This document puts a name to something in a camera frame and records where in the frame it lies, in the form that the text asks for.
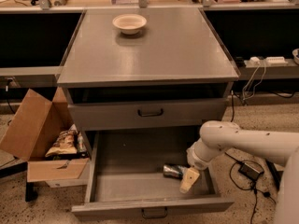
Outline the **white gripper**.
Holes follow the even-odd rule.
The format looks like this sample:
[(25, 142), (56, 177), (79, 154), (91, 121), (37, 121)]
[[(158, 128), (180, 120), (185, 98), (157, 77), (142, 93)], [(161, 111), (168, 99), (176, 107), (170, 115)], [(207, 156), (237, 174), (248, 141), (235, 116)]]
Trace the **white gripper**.
[(187, 150), (187, 168), (180, 182), (179, 191), (187, 193), (200, 176), (198, 170), (205, 170), (210, 162), (219, 155), (216, 148), (209, 147), (201, 140), (194, 142)]

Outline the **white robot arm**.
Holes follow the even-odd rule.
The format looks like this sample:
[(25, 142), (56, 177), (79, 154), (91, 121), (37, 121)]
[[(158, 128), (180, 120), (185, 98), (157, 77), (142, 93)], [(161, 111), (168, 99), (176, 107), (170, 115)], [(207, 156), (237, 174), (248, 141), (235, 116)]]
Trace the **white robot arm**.
[(180, 191), (186, 193), (211, 161), (233, 147), (284, 168), (278, 192), (274, 224), (299, 223), (299, 133), (244, 130), (233, 122), (211, 120), (200, 138), (187, 149), (189, 167)]

